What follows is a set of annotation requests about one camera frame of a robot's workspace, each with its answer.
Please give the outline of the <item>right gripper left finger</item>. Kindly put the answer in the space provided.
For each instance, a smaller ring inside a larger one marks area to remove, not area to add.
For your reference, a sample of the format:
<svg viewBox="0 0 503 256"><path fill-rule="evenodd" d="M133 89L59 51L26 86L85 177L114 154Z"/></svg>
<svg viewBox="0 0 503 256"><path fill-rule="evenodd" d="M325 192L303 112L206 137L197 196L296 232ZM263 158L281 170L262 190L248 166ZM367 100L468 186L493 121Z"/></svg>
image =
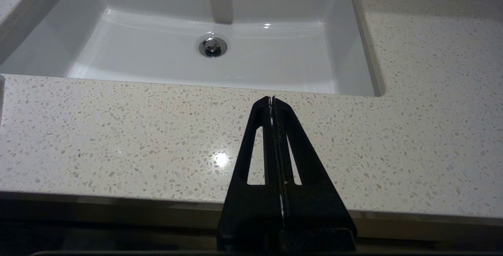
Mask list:
<svg viewBox="0 0 503 256"><path fill-rule="evenodd" d="M248 184L258 128L263 129L264 184ZM282 202L271 124L271 98L253 104L217 227L220 251L265 251L282 229Z"/></svg>

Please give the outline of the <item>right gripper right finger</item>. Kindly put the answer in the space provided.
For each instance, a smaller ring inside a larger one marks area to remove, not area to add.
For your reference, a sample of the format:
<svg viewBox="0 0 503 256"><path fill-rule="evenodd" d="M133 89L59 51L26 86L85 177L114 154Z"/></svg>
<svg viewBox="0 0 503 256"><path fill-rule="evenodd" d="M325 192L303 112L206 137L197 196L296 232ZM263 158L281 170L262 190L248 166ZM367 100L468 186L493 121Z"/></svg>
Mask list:
<svg viewBox="0 0 503 256"><path fill-rule="evenodd" d="M355 251L357 228L292 107L272 98L283 251Z"/></svg>

